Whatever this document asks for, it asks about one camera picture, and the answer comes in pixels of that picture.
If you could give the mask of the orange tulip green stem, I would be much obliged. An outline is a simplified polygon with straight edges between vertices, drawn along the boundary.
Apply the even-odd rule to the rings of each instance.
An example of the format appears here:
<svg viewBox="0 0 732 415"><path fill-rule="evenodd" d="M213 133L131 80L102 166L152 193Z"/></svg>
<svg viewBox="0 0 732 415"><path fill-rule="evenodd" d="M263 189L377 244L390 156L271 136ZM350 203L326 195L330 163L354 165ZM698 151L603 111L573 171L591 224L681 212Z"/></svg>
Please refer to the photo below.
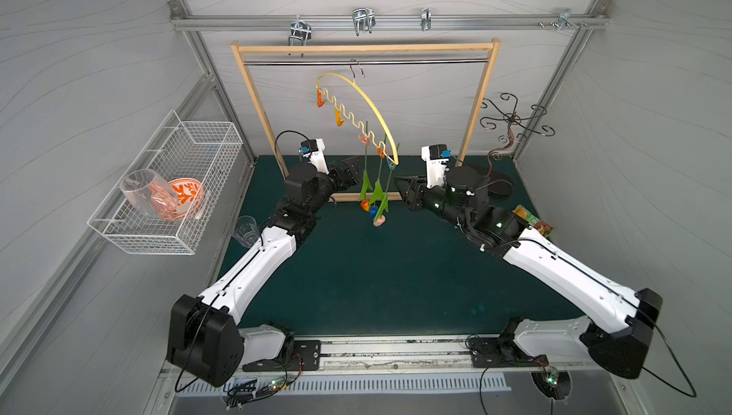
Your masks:
<svg viewBox="0 0 732 415"><path fill-rule="evenodd" d="M367 194L372 190L373 186L371 184L371 180L369 178L368 174L368 147L364 146L364 158L363 158L363 169L362 169L362 180L361 180L361 189L360 189L360 197L358 198L358 201L360 202L361 208L366 211L368 211L368 203L369 199L367 199Z"/></svg>

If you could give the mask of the pink tulip green stem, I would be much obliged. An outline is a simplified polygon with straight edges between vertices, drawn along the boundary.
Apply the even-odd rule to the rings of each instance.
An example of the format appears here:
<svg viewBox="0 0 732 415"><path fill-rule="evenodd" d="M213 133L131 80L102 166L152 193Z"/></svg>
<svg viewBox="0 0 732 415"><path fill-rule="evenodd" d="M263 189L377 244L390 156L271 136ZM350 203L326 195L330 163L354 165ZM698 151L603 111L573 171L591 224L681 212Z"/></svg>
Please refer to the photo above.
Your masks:
<svg viewBox="0 0 732 415"><path fill-rule="evenodd" d="M383 159L383 162L386 162L386 166L388 167L388 164L387 164L387 156L386 156L385 159ZM388 167L388 170L389 170L389 173L388 173L388 178L387 178L386 185L383 186L381 184L382 187L383 187L383 191L384 191L384 197L383 197L382 205L381 205L380 210L379 210L380 217L377 219L376 222L373 222L372 221L373 222L373 226L375 226L375 227L379 227L379 226L383 225L385 223L385 221L386 221L386 217L384 216L384 214L388 210L388 207L389 207L389 196L388 196L388 194L389 194L389 187L390 187L390 184L391 184L391 180L392 180L393 173L394 173L394 171L396 169L394 171L391 171L389 169L389 167Z"/></svg>

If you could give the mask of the blue tulip green stem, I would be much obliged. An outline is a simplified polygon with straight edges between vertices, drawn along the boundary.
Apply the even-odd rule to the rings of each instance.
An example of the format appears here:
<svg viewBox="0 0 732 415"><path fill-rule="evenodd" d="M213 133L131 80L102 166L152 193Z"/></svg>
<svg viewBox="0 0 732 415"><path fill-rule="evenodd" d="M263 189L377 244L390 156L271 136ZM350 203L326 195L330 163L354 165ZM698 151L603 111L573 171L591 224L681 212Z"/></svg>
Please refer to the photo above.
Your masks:
<svg viewBox="0 0 732 415"><path fill-rule="evenodd" d="M374 190L371 195L371 199L369 199L369 203L368 203L369 215L373 222L376 222L377 219L380 217L379 210L382 205L383 197L384 197L384 191L383 191L383 187L382 187L381 181L380 181L382 163L383 163L383 159L381 159L379 161L379 172L377 173L377 180L374 185Z"/></svg>

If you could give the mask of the pink clothes peg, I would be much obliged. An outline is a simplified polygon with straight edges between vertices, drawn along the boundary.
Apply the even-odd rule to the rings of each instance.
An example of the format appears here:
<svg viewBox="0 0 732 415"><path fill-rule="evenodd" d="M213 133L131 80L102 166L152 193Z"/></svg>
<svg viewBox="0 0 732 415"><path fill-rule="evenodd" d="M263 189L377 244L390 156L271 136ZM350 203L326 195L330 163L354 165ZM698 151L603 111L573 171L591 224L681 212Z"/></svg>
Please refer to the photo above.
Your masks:
<svg viewBox="0 0 732 415"><path fill-rule="evenodd" d="M371 142L370 142L370 139L369 139L368 137L366 137L366 136L363 136L363 135L359 135L359 136L358 136L358 139L360 140L360 142L361 142L361 143L362 143L362 144L363 144L363 145L364 145L365 147L368 147L368 146L370 145L370 143L371 143Z"/></svg>

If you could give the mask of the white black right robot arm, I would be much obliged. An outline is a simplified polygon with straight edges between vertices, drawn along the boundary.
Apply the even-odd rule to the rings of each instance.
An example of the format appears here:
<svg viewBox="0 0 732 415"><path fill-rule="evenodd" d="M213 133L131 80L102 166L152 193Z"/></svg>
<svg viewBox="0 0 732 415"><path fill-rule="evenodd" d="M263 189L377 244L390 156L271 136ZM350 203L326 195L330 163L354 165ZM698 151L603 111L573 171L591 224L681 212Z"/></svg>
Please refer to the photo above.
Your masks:
<svg viewBox="0 0 732 415"><path fill-rule="evenodd" d="M583 264L541 235L527 220L491 203L498 183L471 166L451 170L432 165L425 177L396 178L411 211L428 210L452 224L480 251L532 275L577 306L589 324L576 343L604 370L635 380L655 335L663 297L650 288L635 291Z"/></svg>

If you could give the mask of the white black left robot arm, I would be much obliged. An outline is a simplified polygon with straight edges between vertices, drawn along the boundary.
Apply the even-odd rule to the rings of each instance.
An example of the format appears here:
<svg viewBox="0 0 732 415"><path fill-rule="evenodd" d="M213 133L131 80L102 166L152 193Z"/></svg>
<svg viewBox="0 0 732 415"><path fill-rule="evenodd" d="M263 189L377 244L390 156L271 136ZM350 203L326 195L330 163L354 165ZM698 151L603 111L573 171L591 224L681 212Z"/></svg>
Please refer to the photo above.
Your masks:
<svg viewBox="0 0 732 415"><path fill-rule="evenodd" d="M276 270L302 247L329 199L356 185L360 159L338 166L301 163L284 180L285 195L253 246L218 281L197 297L173 305L168 363L219 388L244 365L278 358L288 348L287 332L274 325L239 329L246 309Z"/></svg>

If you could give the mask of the yellow wavy clothes hanger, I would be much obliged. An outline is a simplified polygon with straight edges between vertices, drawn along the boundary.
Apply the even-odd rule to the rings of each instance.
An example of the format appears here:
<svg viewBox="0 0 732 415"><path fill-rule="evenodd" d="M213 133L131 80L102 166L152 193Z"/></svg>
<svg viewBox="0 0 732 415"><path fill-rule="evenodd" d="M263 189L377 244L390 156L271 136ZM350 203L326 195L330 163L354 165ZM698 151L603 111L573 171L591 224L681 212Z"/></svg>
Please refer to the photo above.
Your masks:
<svg viewBox="0 0 732 415"><path fill-rule="evenodd" d="M334 79L340 84L343 84L361 100L360 104L356 106L356 112L348 106L348 101L342 101L327 87L329 79ZM324 105L330 105L333 111L336 106L342 105L344 107L343 119L345 119L345 123L348 122L352 125L352 127L360 132L360 135L368 135L371 146L373 146L376 152L377 146L380 146L386 150L387 159L394 161L396 166L400 164L400 148L398 147L393 131L389 127L384 115L375 105L375 102L373 102L352 77L346 77L334 72L324 72L316 77L314 87L315 91L318 87L323 90L323 96L326 99Z"/></svg>

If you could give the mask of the green snack bag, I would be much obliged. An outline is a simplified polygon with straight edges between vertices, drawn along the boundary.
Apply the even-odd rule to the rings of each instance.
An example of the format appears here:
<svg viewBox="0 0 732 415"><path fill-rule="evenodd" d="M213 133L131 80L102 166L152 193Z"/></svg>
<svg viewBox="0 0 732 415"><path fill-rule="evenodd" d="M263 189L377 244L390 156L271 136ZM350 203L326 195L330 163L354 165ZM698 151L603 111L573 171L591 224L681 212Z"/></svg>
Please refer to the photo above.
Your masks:
<svg viewBox="0 0 732 415"><path fill-rule="evenodd" d="M531 213L527 208L522 205L517 205L513 210L513 213L525 220L532 228L535 228L545 238L549 238L554 230L547 222L541 220L538 216Z"/></svg>

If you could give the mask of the metal rack rod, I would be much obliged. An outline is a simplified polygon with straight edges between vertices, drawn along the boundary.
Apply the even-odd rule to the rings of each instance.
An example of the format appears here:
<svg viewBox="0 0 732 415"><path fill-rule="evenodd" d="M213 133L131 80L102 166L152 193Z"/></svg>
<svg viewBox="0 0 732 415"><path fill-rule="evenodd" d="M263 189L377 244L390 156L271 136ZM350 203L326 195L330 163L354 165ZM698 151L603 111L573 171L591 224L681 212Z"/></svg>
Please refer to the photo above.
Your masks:
<svg viewBox="0 0 732 415"><path fill-rule="evenodd" d="M490 58L439 58L438 60L323 60L323 61L250 61L252 67L325 67L325 66L393 66L486 63Z"/></svg>

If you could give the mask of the metal hook clamp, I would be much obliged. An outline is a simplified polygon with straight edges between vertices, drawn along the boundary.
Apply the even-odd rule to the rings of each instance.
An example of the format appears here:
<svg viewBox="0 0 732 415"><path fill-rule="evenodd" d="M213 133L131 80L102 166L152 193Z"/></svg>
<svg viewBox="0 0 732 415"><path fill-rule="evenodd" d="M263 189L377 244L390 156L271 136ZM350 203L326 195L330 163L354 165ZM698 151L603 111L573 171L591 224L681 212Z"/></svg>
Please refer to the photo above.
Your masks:
<svg viewBox="0 0 732 415"><path fill-rule="evenodd" d="M572 13L570 9L564 9L559 13L557 18L548 24L544 22L538 22L537 26L543 30L553 30L555 32L559 32L562 30L575 30L579 31L582 29L589 28L589 24L585 21L577 21L575 18L572 18Z"/></svg>
<svg viewBox="0 0 732 415"><path fill-rule="evenodd" d="M373 9L357 8L352 12L352 22L357 37L362 33L373 33L376 25L376 15Z"/></svg>
<svg viewBox="0 0 732 415"><path fill-rule="evenodd" d="M432 12L430 8L421 10L421 31L427 32L431 29Z"/></svg>
<svg viewBox="0 0 732 415"><path fill-rule="evenodd" d="M312 27L309 23L297 18L290 25L290 35L288 37L289 46L306 46L312 38Z"/></svg>

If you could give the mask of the orange patterned bowl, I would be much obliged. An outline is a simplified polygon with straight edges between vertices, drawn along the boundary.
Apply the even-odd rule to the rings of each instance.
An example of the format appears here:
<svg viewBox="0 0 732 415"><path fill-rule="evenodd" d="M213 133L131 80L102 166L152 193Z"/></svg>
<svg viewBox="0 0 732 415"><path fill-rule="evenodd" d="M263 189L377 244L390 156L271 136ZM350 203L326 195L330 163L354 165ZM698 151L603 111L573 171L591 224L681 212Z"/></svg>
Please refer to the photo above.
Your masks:
<svg viewBox="0 0 732 415"><path fill-rule="evenodd" d="M169 208L160 214L162 220L178 222L189 215L196 216L206 199L206 191L200 180L179 178L169 182L173 192L177 194L175 211Z"/></svg>

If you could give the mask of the clear glass pitcher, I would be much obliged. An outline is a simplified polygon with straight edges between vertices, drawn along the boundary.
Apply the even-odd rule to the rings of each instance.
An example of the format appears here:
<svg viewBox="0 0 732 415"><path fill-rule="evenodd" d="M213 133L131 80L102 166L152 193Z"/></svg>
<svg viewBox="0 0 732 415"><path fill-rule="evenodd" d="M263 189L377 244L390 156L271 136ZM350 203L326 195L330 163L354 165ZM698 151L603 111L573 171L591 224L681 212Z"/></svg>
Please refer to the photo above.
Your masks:
<svg viewBox="0 0 732 415"><path fill-rule="evenodd" d="M137 211L149 218L161 219L163 211L175 211L177 207L177 194L153 169L131 172L120 180L119 189Z"/></svg>

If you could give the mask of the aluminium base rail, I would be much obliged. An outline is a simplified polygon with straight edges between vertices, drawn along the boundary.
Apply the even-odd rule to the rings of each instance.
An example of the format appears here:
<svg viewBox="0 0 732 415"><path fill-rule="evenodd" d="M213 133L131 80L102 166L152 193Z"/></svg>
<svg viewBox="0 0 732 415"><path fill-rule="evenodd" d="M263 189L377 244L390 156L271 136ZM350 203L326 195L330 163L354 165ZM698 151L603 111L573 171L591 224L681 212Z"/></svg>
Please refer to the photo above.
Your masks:
<svg viewBox="0 0 732 415"><path fill-rule="evenodd" d="M171 363L194 377L222 386L238 372L366 372L467 371L469 369L560 370L602 367L588 356L560 355L553 350L530 358L496 335L292 337L272 358L254 360L243 351L254 342L242 340L213 354L177 351Z"/></svg>

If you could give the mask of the wooden clothes rack frame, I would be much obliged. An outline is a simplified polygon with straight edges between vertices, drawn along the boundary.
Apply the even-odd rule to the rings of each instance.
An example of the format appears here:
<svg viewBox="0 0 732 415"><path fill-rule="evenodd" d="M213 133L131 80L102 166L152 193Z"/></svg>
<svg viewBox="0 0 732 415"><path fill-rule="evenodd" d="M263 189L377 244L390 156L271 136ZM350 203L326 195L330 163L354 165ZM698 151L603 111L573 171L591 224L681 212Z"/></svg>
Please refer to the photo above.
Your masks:
<svg viewBox="0 0 732 415"><path fill-rule="evenodd" d="M248 88L251 100L257 111L257 115L264 129L265 135L267 136L273 154L278 163L278 167L282 174L283 179L289 175L289 170L280 153L278 148L278 142L274 135L271 123L266 115L263 103L260 99L257 91L257 85L249 69L249 65L245 65L246 56L262 56L262 55L279 55L279 54L300 54L300 55L374 55L374 54L427 54L427 53L445 53L445 52L486 52L489 55L486 58L490 58L489 62L484 63L482 76L478 82L478 90L476 98L474 99L471 116L467 123L467 127L463 136L461 149L459 150L459 156L457 157L457 166L463 166L464 160L467 156L470 142L473 138L473 134L478 123L478 115L480 114L480 108L482 107L483 99L491 79L491 75L495 68L496 57L499 49L501 48L501 41L499 39L493 39L490 43L433 43L433 44L374 44L374 45L316 45L316 46L241 46L238 42L233 42L231 49L234 54L234 59L238 65L239 71L244 79L244 82Z"/></svg>

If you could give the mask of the aluminium top rail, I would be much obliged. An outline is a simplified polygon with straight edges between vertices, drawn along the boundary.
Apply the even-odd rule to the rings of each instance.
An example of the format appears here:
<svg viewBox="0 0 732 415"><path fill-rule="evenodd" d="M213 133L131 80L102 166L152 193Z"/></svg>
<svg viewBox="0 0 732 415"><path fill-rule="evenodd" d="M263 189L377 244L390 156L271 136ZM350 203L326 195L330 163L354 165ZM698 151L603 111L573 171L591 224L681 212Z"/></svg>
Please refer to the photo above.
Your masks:
<svg viewBox="0 0 732 415"><path fill-rule="evenodd" d="M429 31L499 31L542 30L538 22L555 20L559 14L432 14ZM184 16L171 24L179 32L280 32L290 30L297 18L309 23L313 32L354 33L349 14L311 14L310 16ZM589 24L589 30L604 29L611 22L608 16L572 14L577 21ZM420 14L376 14L373 32L422 32Z"/></svg>

